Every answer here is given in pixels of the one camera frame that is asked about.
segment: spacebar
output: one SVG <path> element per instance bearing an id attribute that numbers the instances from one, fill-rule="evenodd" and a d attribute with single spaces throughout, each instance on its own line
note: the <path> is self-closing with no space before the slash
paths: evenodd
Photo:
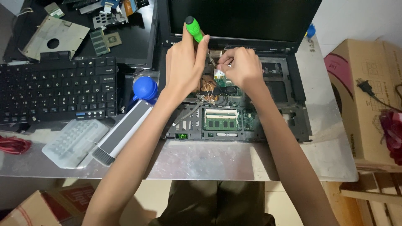
<path id="1" fill-rule="evenodd" d="M 33 64 L 31 67 L 33 70 L 58 70 L 58 69 L 68 69 L 68 68 L 76 68 L 78 62 L 76 60 L 68 60 L 68 61 L 49 61 L 40 64 Z"/>

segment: hand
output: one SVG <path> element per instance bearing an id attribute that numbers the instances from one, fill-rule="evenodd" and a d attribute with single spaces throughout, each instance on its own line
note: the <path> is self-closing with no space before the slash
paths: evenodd
<path id="1" fill-rule="evenodd" d="M 264 83 L 261 61 L 252 49 L 237 47 L 227 50 L 218 60 L 217 69 L 245 92 Z"/>
<path id="2" fill-rule="evenodd" d="M 198 87 L 205 67 L 209 35 L 199 42 L 197 52 L 193 36 L 183 26 L 183 39 L 172 46 L 166 55 L 166 86 L 164 93 L 173 96 L 180 104 Z"/>

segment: laptop screen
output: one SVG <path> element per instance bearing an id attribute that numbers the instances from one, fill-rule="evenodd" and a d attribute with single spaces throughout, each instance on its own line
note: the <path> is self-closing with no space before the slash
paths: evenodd
<path id="1" fill-rule="evenodd" d="M 193 16 L 215 37 L 297 42 L 321 0 L 168 0 L 170 31 L 183 32 Z"/>

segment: keyboard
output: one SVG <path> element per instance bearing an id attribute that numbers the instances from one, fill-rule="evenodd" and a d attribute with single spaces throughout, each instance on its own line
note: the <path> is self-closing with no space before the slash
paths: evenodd
<path id="1" fill-rule="evenodd" d="M 70 60 L 64 51 L 0 64 L 0 124 L 114 117 L 116 70 L 115 57 Z"/>

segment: red wire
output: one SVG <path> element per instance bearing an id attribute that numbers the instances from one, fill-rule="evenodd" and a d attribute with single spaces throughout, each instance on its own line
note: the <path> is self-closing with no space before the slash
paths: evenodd
<path id="1" fill-rule="evenodd" d="M 22 154 L 31 147 L 30 140 L 17 137 L 4 138 L 0 136 L 0 150 L 9 154 Z"/>

